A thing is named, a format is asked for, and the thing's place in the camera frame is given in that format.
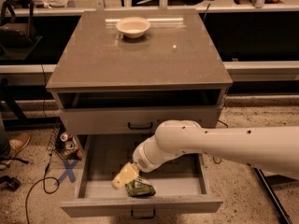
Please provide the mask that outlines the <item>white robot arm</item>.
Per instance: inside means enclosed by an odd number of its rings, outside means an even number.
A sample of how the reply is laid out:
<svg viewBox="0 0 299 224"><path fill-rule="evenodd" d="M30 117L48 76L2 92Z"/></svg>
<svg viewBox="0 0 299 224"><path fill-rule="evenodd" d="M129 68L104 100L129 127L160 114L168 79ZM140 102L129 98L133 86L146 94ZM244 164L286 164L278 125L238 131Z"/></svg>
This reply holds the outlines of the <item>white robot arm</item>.
<svg viewBox="0 0 299 224"><path fill-rule="evenodd" d="M114 177L119 189L180 156L206 153L267 172L299 179L299 127L208 129L191 120L168 120L134 151Z"/></svg>

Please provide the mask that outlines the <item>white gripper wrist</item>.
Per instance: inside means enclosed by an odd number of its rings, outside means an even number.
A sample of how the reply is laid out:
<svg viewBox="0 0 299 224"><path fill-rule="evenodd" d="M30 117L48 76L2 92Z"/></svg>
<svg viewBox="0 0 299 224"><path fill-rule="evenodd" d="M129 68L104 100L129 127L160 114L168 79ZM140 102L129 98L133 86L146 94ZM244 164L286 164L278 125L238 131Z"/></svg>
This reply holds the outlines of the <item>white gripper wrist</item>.
<svg viewBox="0 0 299 224"><path fill-rule="evenodd" d="M139 170L144 173L158 169L162 164L175 158L174 154L164 152L152 136L142 142L133 153L133 162L127 162L112 180L112 186L120 189L139 176Z"/></svg>

